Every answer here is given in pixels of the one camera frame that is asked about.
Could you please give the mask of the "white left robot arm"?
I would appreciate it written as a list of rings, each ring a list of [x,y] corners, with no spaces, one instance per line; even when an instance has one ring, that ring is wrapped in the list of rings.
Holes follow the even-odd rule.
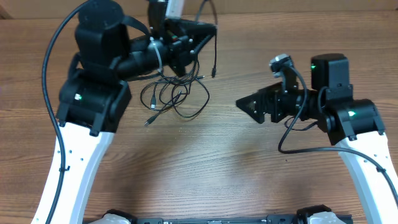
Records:
[[[57,111],[49,110],[56,142],[34,223],[81,223],[99,164],[131,100],[129,83],[172,88],[162,111],[174,109],[200,82],[198,55],[217,37],[216,23],[182,19],[182,1],[151,1],[148,24],[115,1],[85,1],[68,77]]]

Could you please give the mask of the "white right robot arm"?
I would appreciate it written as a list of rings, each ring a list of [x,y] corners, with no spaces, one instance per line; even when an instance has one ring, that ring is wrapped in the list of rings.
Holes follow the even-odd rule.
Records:
[[[349,61],[331,53],[311,59],[307,85],[289,55],[269,63],[278,82],[236,101],[257,123],[270,115],[293,131],[299,120],[311,119],[328,135],[328,152],[337,152],[354,182],[369,223],[397,222],[397,173],[389,153],[385,125],[376,105],[357,100],[349,80]]]

